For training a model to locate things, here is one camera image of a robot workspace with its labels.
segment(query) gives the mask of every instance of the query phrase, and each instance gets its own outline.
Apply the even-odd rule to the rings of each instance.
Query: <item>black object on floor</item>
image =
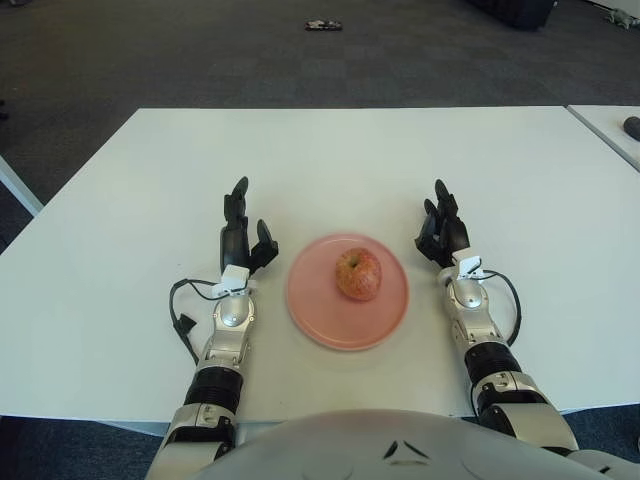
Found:
[[[627,135],[640,142],[640,118],[629,117],[622,126]]]
[[[555,0],[469,0],[507,25],[536,30],[547,23]]]
[[[4,100],[0,100],[0,107],[4,107]],[[0,120],[6,120],[9,118],[9,115],[5,112],[0,112]]]
[[[334,20],[314,20],[312,22],[306,22],[304,29],[309,31],[342,31],[342,23]]]

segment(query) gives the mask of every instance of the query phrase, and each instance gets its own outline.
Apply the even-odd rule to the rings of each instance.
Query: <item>cable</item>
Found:
[[[173,329],[178,334],[178,337],[180,338],[184,346],[187,347],[187,350],[189,351],[191,358],[193,358],[193,361],[197,365],[200,359],[198,358],[198,355],[193,349],[193,345],[191,345],[191,342],[189,341],[189,332],[194,327],[196,322],[194,322],[191,318],[187,317],[186,315],[180,315],[180,318],[178,319],[178,317],[176,316],[176,312],[173,308],[173,299],[175,297],[176,292],[178,291],[178,289],[184,287],[185,285],[189,285],[191,288],[193,288],[193,290],[200,296],[200,298],[203,298],[204,300],[208,300],[210,302],[216,302],[225,297],[228,297],[232,293],[245,290],[247,288],[247,284],[245,283],[244,286],[241,288],[227,290],[227,292],[224,295],[220,295],[219,297],[207,297],[198,289],[198,287],[196,287],[196,285],[209,285],[209,286],[218,285],[215,282],[209,282],[207,280],[184,278],[179,282],[174,283],[173,286],[171,287],[171,290],[169,291],[169,315],[171,316],[171,323],[173,324]]]
[[[471,405],[471,410],[473,410],[473,416],[478,420],[478,412],[476,412],[476,406],[473,404],[473,385],[469,387],[469,405]]]
[[[522,307],[520,306],[520,298],[518,297],[518,292],[516,291],[516,287],[513,286],[513,283],[511,283],[511,280],[509,280],[509,277],[507,277],[506,275],[500,272],[496,272],[495,270],[485,270],[485,272],[489,273],[490,275],[481,278],[474,278],[474,280],[488,280],[489,278],[500,277],[509,286],[511,294],[513,295],[513,300],[516,304],[516,321],[513,325],[511,335],[509,335],[509,338],[507,338],[507,345],[511,346],[516,341],[516,338],[518,338],[518,334],[520,333],[520,326],[522,324]]]

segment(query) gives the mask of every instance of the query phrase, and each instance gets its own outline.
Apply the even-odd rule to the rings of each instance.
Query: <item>black joint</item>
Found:
[[[242,375],[225,367],[209,367],[196,372],[184,404],[209,403],[236,413],[240,403]]]
[[[545,398],[532,390],[496,391],[493,383],[487,383],[478,394],[478,412],[490,410],[500,403],[547,403]]]
[[[233,450],[234,445],[232,443],[223,443],[218,447],[218,451],[216,452],[215,457],[213,457],[214,460],[219,459],[220,457],[223,457],[224,455],[226,455],[227,453],[229,453],[231,450]]]
[[[522,372],[509,347],[498,342],[483,342],[471,347],[464,356],[471,384],[498,372]]]
[[[214,427],[178,427],[173,432],[171,432],[171,435],[167,439],[167,443],[223,442],[223,445],[227,445],[227,451],[229,451],[235,445],[234,438],[235,428],[227,417],[220,417],[218,419],[218,424]]]
[[[491,430],[504,433],[505,435],[509,435],[511,437],[516,436],[509,418],[504,413],[504,411],[496,405],[492,406],[491,408],[487,408],[484,412],[482,412],[478,417],[478,421],[483,427],[490,428]]]

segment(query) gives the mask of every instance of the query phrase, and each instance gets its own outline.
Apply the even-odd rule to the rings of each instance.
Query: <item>dark object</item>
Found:
[[[236,413],[242,390],[242,375],[225,367],[208,367],[196,372],[184,405],[208,403]]]
[[[631,138],[638,140],[640,142],[640,118],[638,117],[629,117],[624,121],[622,125],[624,131],[627,132]]]
[[[4,100],[0,100],[0,107],[4,107]],[[9,118],[8,113],[0,112],[0,120],[6,120]]]
[[[471,347],[464,356],[471,385],[497,372],[522,372],[511,351],[501,343],[482,342]]]
[[[278,255],[278,242],[273,241],[267,224],[258,221],[258,244],[249,252],[247,238],[248,219],[244,215],[246,209],[245,195],[249,188],[249,180],[242,177],[230,195],[224,196],[224,218],[227,225],[220,232],[220,270],[224,272],[227,265],[248,268],[254,273],[265,267]]]
[[[328,30],[339,32],[342,30],[342,23],[334,20],[314,20],[312,22],[305,22],[304,29],[307,31]]]
[[[442,268],[453,266],[452,254],[469,247],[467,228],[458,217],[458,204],[443,181],[436,180],[438,207],[428,198],[424,201],[427,218],[415,239],[418,250]]]
[[[469,0],[498,20],[522,30],[536,30],[545,23],[554,0]]]

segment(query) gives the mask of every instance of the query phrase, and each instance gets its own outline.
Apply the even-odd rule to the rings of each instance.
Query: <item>robotic arm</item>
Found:
[[[199,357],[192,352],[197,360],[193,381],[148,480],[640,478],[638,465],[602,452],[577,451],[567,423],[523,373],[509,349],[512,342],[489,315],[482,282],[490,271],[482,269],[480,256],[471,250],[455,199],[440,180],[438,206],[425,200],[427,218],[416,246],[443,268],[437,281],[453,338],[471,380],[473,408],[488,428],[417,412],[334,412],[285,422],[234,449],[242,365],[256,318],[247,282],[278,253],[262,220],[260,241],[249,252],[247,187],[243,178],[225,196],[223,275],[212,288],[214,334]],[[174,318],[174,326],[190,346],[189,321]]]
[[[480,424],[564,455],[577,450],[569,425],[523,373],[491,319],[489,296],[482,287],[487,276],[457,216],[454,196],[441,180],[435,190],[438,206],[425,200],[427,218],[415,242],[420,252],[443,267],[437,281],[444,290],[445,310],[469,374]]]
[[[263,220],[258,221],[258,244],[249,251],[245,216],[247,177],[224,197],[227,225],[220,232],[221,282],[211,291],[214,331],[197,360],[196,372],[169,426],[147,479],[187,478],[235,447],[235,413],[243,384],[242,365],[256,311],[248,280],[278,255]],[[177,286],[189,283],[178,282]],[[178,335],[193,354],[187,334],[195,323],[174,320]]]

